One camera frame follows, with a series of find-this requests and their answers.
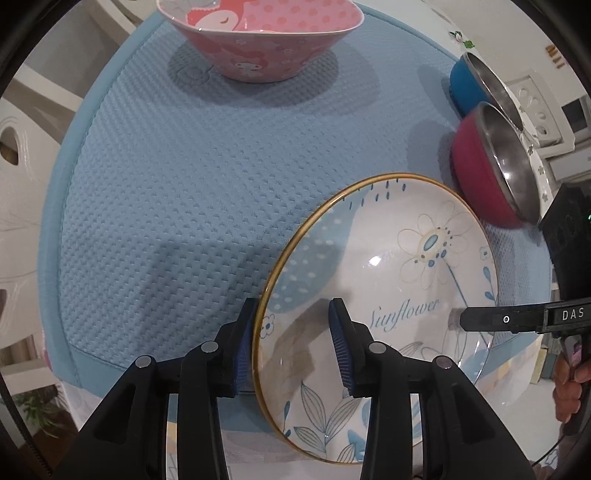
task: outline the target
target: plate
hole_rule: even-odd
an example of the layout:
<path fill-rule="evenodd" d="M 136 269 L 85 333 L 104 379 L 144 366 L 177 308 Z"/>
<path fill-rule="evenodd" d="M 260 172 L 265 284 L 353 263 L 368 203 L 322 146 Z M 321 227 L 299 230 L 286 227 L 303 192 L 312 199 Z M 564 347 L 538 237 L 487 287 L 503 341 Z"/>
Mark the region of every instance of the plate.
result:
<path fill-rule="evenodd" d="M 544 215 L 552 205 L 554 201 L 554 193 L 550 187 L 550 181 L 542 159 L 539 153 L 535 149 L 529 149 L 531 169 L 535 174 L 535 182 L 538 184 L 538 192 L 540 194 L 540 220 L 544 218 Z"/>
<path fill-rule="evenodd" d="M 450 311 L 493 306 L 497 294 L 484 231 L 453 191 L 407 173 L 350 186 L 295 233 L 265 287 L 252 359 L 265 416 L 308 455 L 362 461 L 371 401 L 343 388 L 329 301 L 342 297 L 376 340 L 428 361 L 448 355 L 475 382 L 492 337 L 450 329 Z M 419 410 L 413 398 L 414 445 Z"/>
<path fill-rule="evenodd" d="M 534 123 L 531 121 L 530 116 L 526 113 L 525 109 L 521 105 L 521 102 L 515 96 L 513 91 L 507 86 L 505 82 L 501 80 L 501 83 L 505 87 L 505 90 L 513 100 L 513 103 L 519 110 L 519 116 L 521 117 L 521 122 L 523 123 L 523 132 L 521 133 L 521 142 L 525 146 L 525 148 L 529 148 L 530 145 L 533 145 L 534 148 L 540 147 L 540 139 L 538 138 L 538 131 L 535 129 Z"/>

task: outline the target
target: cartoon character print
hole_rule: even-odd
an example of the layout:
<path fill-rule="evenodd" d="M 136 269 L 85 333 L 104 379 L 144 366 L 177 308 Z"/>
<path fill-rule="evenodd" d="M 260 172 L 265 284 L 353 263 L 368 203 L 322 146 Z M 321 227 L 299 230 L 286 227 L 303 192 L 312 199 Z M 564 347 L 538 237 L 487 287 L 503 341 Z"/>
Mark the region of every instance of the cartoon character print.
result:
<path fill-rule="evenodd" d="M 261 77 L 261 70 L 269 65 L 265 59 L 232 60 L 232 64 L 239 68 L 244 76 L 249 78 Z"/>
<path fill-rule="evenodd" d="M 246 0 L 215 0 L 204 7 L 193 8 L 187 23 L 206 30 L 232 31 L 244 13 Z"/>

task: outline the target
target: finger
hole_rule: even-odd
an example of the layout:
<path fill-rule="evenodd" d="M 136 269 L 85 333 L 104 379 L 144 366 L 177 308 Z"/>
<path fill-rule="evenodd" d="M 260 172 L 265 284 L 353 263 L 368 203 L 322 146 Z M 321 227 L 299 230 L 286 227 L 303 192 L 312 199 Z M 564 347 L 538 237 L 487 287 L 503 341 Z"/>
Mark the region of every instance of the finger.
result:
<path fill-rule="evenodd" d="M 556 364 L 554 365 L 554 383 L 564 384 L 568 381 L 570 377 L 570 367 L 569 363 L 564 358 L 564 355 L 559 355 L 558 359 L 556 360 Z"/>
<path fill-rule="evenodd" d="M 552 477 L 554 469 L 549 466 L 542 467 L 538 473 L 538 480 L 548 480 Z"/>
<path fill-rule="evenodd" d="M 561 413 L 577 413 L 581 407 L 581 402 L 579 400 L 562 400 L 558 398 L 556 389 L 554 389 L 552 392 L 552 396 L 554 397 L 554 402 L 556 403 L 556 410 Z"/>
<path fill-rule="evenodd" d="M 558 420 L 560 423 L 568 423 L 570 417 L 570 413 L 562 413 L 556 410 L 556 420 Z"/>
<path fill-rule="evenodd" d="M 574 373 L 574 379 L 579 383 L 585 383 L 591 380 L 591 361 L 578 367 Z"/>
<path fill-rule="evenodd" d="M 564 385 L 556 384 L 556 397 L 560 400 L 578 400 L 583 393 L 583 387 L 577 382 L 566 382 Z"/>

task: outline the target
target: metal screw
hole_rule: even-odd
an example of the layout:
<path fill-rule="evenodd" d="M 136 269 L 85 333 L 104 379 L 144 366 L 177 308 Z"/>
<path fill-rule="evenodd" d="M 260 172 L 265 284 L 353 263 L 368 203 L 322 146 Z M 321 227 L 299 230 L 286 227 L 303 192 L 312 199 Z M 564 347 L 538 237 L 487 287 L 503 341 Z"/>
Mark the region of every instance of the metal screw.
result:
<path fill-rule="evenodd" d="M 438 356 L 435 359 L 435 363 L 437 364 L 438 367 L 441 367 L 445 370 L 447 370 L 448 368 L 451 368 L 453 365 L 452 359 L 443 355 Z"/>
<path fill-rule="evenodd" d="M 205 342 L 201 345 L 201 351 L 205 353 L 214 353 L 217 350 L 218 344 L 213 340 Z"/>
<path fill-rule="evenodd" d="M 386 346 L 382 342 L 373 342 L 369 344 L 369 351 L 372 353 L 384 353 Z"/>
<path fill-rule="evenodd" d="M 135 366 L 138 367 L 138 368 L 146 368 L 146 367 L 149 367 L 151 363 L 152 363 L 152 359 L 148 355 L 139 356 L 135 360 Z"/>

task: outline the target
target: blue textured mat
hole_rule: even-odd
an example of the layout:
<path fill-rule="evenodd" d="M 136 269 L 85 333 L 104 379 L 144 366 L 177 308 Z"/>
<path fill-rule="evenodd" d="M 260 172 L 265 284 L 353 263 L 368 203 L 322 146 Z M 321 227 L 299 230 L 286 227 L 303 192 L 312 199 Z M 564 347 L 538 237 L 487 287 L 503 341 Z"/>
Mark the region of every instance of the blue textured mat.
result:
<path fill-rule="evenodd" d="M 298 77 L 247 85 L 161 22 L 142 24 L 89 92 L 44 209 L 50 358 L 97 395 L 138 355 L 180 356 L 214 337 L 347 185 L 409 171 L 453 186 L 454 58 L 405 25 L 368 14 Z M 541 236 L 488 233 L 501 302 L 547 301 Z"/>

